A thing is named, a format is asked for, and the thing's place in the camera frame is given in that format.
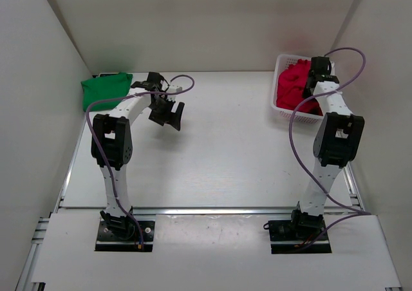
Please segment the red t shirt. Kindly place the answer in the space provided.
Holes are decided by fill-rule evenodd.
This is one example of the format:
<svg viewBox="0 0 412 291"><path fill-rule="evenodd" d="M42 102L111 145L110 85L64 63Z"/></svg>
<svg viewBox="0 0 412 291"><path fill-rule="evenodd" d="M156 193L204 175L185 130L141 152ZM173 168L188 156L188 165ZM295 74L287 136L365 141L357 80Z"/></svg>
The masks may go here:
<svg viewBox="0 0 412 291"><path fill-rule="evenodd" d="M287 69L279 74L277 82L276 106L294 110L303 98L310 61L299 59L295 64L289 64Z"/></svg>

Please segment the green t shirt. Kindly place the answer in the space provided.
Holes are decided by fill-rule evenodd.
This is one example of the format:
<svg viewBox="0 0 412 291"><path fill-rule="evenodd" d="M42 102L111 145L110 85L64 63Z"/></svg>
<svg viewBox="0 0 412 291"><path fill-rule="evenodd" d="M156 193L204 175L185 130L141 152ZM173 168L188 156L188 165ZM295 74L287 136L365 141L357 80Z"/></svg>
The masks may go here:
<svg viewBox="0 0 412 291"><path fill-rule="evenodd" d="M83 111L96 101L127 96L132 80L133 75L130 73L117 73L82 81Z"/></svg>

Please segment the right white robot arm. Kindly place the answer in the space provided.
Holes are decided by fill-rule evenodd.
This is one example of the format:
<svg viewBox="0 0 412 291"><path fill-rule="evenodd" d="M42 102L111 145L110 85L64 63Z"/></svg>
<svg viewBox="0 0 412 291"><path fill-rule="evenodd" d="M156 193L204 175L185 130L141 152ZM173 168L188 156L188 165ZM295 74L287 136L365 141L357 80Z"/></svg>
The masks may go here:
<svg viewBox="0 0 412 291"><path fill-rule="evenodd" d="M296 239L321 232L332 185L348 162L354 160L364 129L364 118L354 115L346 105L328 57L311 58L303 97L321 99L323 121L313 144L314 170L289 223L289 231Z"/></svg>

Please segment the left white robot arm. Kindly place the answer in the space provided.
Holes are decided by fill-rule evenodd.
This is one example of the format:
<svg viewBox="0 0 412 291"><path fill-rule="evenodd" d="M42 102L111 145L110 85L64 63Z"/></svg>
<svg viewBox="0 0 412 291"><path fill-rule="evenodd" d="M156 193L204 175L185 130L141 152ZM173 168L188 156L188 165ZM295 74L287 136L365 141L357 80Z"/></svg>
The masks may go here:
<svg viewBox="0 0 412 291"><path fill-rule="evenodd" d="M175 97L184 92L163 75L151 72L145 81L132 83L126 94L115 98L117 105L111 111L87 119L91 155L100 167L106 189L107 204L100 215L107 229L121 240L142 236L127 191L126 170L133 154L131 126L145 109L150 109L151 121L180 130L185 104L176 102Z"/></svg>

